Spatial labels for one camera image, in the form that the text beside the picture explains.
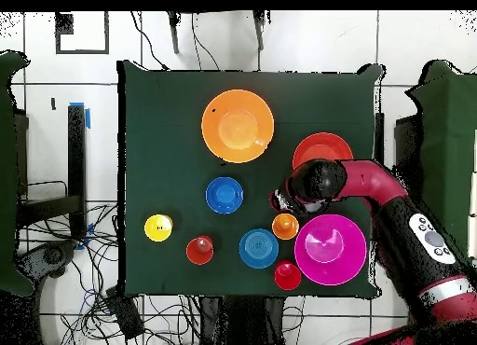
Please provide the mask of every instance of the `red cup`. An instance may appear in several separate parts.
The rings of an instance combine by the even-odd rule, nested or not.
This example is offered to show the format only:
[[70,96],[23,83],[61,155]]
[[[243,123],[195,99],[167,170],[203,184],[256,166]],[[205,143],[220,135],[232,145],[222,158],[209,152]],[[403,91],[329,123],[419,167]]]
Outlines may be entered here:
[[288,260],[281,260],[275,268],[275,283],[280,289],[293,290],[302,282],[302,273]]
[[212,259],[213,244],[210,237],[200,235],[187,244],[185,254],[190,262],[201,266]]

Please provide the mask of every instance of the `small red bowl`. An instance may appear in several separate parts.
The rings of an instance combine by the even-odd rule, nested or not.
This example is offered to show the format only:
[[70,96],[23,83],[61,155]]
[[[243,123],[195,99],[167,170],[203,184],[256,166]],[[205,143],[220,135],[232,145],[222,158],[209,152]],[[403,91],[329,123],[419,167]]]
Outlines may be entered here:
[[206,235],[198,236],[187,244],[185,248],[187,258],[194,264],[201,266],[212,259],[213,244],[210,237]]
[[281,260],[275,268],[275,283],[280,289],[293,290],[302,282],[302,273],[288,260]]
[[330,132],[309,135],[293,153],[293,169],[311,159],[353,159],[353,153],[346,141]]

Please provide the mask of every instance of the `blue bowl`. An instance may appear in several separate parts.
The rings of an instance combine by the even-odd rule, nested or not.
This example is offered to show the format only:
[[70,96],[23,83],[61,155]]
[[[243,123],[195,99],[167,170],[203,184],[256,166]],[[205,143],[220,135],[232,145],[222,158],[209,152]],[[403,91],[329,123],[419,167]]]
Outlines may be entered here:
[[268,230],[250,230],[240,240],[238,246],[243,262],[253,269],[266,269],[279,255],[279,242]]
[[235,179],[220,176],[207,186],[205,201],[218,214],[232,214],[243,202],[243,190]]

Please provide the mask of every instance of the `pink bowl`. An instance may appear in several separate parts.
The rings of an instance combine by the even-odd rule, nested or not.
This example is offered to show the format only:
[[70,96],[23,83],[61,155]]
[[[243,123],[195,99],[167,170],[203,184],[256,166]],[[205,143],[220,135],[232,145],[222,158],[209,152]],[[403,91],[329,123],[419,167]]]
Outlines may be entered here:
[[340,214],[322,214],[298,233],[294,257],[309,280],[339,285],[352,280],[366,260],[366,239],[352,220]]

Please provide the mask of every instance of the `green cloth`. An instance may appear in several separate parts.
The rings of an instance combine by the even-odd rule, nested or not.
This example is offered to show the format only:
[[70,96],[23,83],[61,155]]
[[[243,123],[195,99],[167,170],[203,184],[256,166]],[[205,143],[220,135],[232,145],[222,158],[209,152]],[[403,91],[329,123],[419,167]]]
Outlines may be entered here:
[[424,127],[422,200],[466,255],[477,76],[456,73],[452,67],[444,61],[431,62],[425,67],[422,84],[409,94],[416,99]]
[[[374,140],[374,86],[379,65],[360,74],[144,71],[123,62],[126,76],[126,292],[128,295],[262,295],[375,297],[368,262],[348,283],[315,284],[305,276],[291,292],[274,282],[274,265],[251,269],[239,257],[239,241],[253,228],[271,230],[268,195],[292,171],[296,146],[309,134],[334,132],[356,159],[370,159]],[[207,104],[225,90],[250,90],[270,107],[275,130],[266,152],[248,163],[218,159],[201,134]],[[237,179],[244,201],[230,215],[213,212],[205,189],[217,176]],[[354,220],[369,243],[370,215],[362,200],[336,203],[329,213]],[[144,234],[153,214],[172,218],[164,242]],[[212,260],[190,263],[185,246],[200,234],[213,240]],[[279,256],[293,256],[294,240],[279,240]]]
[[16,253],[18,170],[17,148],[15,146],[15,125],[13,120],[13,95],[11,78],[25,67],[28,61],[15,51],[0,52],[0,290],[17,296],[29,296],[34,288],[32,283],[15,269],[13,257]]

